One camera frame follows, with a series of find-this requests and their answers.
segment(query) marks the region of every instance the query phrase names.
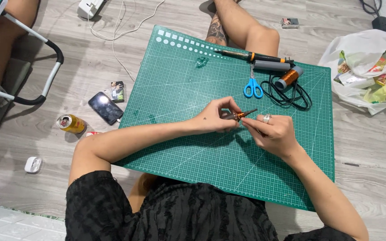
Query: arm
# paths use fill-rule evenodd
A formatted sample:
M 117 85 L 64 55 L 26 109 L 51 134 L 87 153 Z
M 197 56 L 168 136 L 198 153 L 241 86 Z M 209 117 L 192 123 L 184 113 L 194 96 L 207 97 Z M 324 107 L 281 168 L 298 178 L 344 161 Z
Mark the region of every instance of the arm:
M 237 128 L 235 120 L 223 120 L 222 108 L 240 112 L 232 97 L 211 101 L 196 117 L 175 123 L 149 124 L 126 127 L 91 135 L 77 144 L 72 157 L 68 185 L 84 174 L 111 170 L 111 163 L 159 142 L 185 135 Z
M 350 201 L 298 144 L 291 117 L 273 115 L 268 124 L 263 123 L 262 119 L 263 115 L 258 115 L 257 121 L 242 118 L 242 124 L 259 147 L 279 156 L 293 168 L 320 220 L 357 241 L 368 241 L 367 228 Z

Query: smartphone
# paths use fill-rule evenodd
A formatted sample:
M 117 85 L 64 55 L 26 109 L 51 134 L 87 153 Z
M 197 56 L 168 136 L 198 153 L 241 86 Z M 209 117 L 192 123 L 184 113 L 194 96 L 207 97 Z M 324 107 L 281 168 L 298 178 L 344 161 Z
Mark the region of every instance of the smartphone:
M 97 93 L 88 103 L 109 125 L 114 124 L 123 116 L 123 111 L 103 92 Z

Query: silver ring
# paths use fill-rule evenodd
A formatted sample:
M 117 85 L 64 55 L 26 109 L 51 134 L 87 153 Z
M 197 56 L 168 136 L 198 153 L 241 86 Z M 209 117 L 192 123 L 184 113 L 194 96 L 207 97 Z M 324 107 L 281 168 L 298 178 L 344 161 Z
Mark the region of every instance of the silver ring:
M 269 123 L 269 120 L 272 118 L 272 115 L 267 113 L 264 117 L 263 117 L 263 123 Z

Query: black cable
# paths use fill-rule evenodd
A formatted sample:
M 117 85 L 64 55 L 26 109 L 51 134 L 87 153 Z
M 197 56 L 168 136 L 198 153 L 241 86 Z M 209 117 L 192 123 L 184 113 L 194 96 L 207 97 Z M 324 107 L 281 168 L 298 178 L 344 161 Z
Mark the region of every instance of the black cable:
M 279 79 L 280 77 L 281 76 L 278 76 L 278 75 L 274 75 L 274 76 L 269 75 L 268 81 L 266 81 L 266 80 L 262 81 L 260 83 L 260 87 L 262 88 L 263 93 L 265 93 L 267 96 L 271 97 L 274 101 L 276 101 L 280 105 L 283 105 L 283 106 L 293 105 L 294 107 L 296 107 L 299 110 L 303 110 L 303 111 L 309 110 L 312 107 L 312 99 L 310 98 L 308 93 L 298 84 L 297 80 L 295 80 L 291 84 L 293 90 L 291 93 L 291 97 L 288 97 L 281 90 L 278 90 L 278 88 L 274 84 L 274 79 L 275 78 Z M 266 92 L 265 88 L 262 86 L 264 83 L 268 84 L 269 92 Z M 279 97 L 281 97 L 281 99 L 277 99 L 273 95 L 272 89 L 276 91 L 276 93 L 278 94 Z M 303 99 L 303 103 L 305 104 L 304 106 L 301 106 L 301 105 L 295 103 L 295 101 L 297 101 L 299 99 Z
M 364 0 L 359 0 L 359 1 L 360 1 L 360 3 L 363 5 L 363 10 L 364 10 L 364 12 L 366 12 L 366 13 L 368 13 L 368 14 L 371 14 L 371 15 L 376 14 L 377 17 L 380 17 L 379 11 L 380 11 L 380 9 L 382 8 L 382 0 L 378 0 L 378 2 L 379 2 L 379 7 L 376 6 L 376 2 L 374 3 L 375 7 L 373 7 L 373 6 L 371 6 L 371 5 L 367 4 L 367 3 L 365 3 Z

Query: scissors blade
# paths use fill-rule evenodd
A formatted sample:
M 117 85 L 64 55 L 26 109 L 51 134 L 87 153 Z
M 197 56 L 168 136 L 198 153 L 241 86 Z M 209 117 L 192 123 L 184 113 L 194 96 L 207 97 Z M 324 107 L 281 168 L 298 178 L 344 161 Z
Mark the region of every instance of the scissors blade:
M 250 63 L 250 78 L 251 78 L 251 79 L 255 79 L 253 67 L 254 67 L 253 64 Z

